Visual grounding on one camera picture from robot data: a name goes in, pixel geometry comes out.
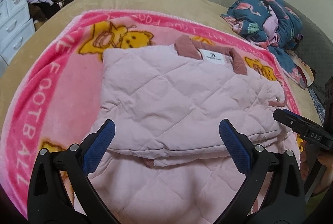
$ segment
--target beige bedspread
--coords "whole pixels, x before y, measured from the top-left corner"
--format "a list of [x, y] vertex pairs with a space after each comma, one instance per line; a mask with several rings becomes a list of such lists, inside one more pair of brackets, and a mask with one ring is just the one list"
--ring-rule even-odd
[[[51, 41], [81, 12], [94, 9], [152, 10], [176, 15], [236, 35], [220, 17], [227, 8], [207, 0], [75, 0], [47, 21], [20, 49], [0, 79], [0, 127], [21, 80]], [[320, 123], [309, 92], [290, 81], [303, 116]]]

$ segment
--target pink blanket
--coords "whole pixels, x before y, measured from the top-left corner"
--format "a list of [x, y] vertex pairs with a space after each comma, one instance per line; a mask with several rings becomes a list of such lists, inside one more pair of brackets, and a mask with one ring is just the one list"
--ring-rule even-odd
[[[43, 147], [50, 151], [64, 150], [72, 143], [79, 143], [96, 120], [100, 109], [103, 51], [114, 47], [171, 45], [184, 34], [210, 45], [234, 47], [246, 65], [282, 84], [288, 108], [299, 114], [282, 69], [266, 50], [201, 24], [161, 13], [135, 10], [83, 13], [45, 49], [29, 70], [4, 122], [0, 182], [24, 215], [37, 152]], [[295, 138], [288, 142], [295, 148]], [[63, 178], [70, 191], [66, 174]], [[232, 193], [242, 179], [235, 181]]]

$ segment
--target white plastic drawer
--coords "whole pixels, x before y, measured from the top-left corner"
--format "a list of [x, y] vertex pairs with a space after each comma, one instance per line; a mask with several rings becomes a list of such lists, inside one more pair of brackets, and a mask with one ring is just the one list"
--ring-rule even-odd
[[0, 24], [8, 18], [6, 0], [0, 0]]
[[34, 22], [32, 19], [27, 21], [21, 29], [8, 39], [5, 49], [1, 52], [1, 56], [9, 64], [18, 50], [26, 43], [27, 40], [35, 33]]
[[30, 19], [28, 4], [19, 8], [12, 16], [7, 18], [6, 22], [0, 27], [0, 52], [3, 47], [3, 41], [11, 37], [16, 31]]
[[0, 78], [1, 78], [2, 75], [4, 74], [6, 68], [7, 68], [7, 64], [6, 64], [6, 62], [2, 59], [2, 57], [0, 56]]
[[6, 0], [8, 15], [11, 16], [18, 8], [27, 3], [27, 0]]

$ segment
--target human hand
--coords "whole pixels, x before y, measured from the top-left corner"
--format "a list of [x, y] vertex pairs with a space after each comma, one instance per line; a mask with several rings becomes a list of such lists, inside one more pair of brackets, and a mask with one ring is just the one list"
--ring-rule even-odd
[[[301, 146], [303, 148], [306, 147], [306, 144], [306, 141], [301, 142]], [[321, 152], [317, 159], [322, 165], [326, 166], [327, 169], [324, 173], [322, 180], [320, 181], [320, 184], [314, 190], [314, 195], [320, 194], [321, 192], [325, 191], [333, 182], [333, 154], [329, 152]], [[309, 174], [309, 166], [306, 162], [306, 150], [303, 150], [303, 152], [301, 152], [300, 160], [301, 164], [299, 167], [301, 171], [301, 177], [302, 180], [305, 180]]]

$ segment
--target clothing label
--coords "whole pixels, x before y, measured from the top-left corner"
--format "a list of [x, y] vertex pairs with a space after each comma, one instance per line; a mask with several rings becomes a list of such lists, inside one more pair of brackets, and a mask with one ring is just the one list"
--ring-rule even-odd
[[198, 49], [205, 61], [209, 61], [215, 64], [225, 65], [224, 55], [219, 52], [213, 52], [204, 49]]

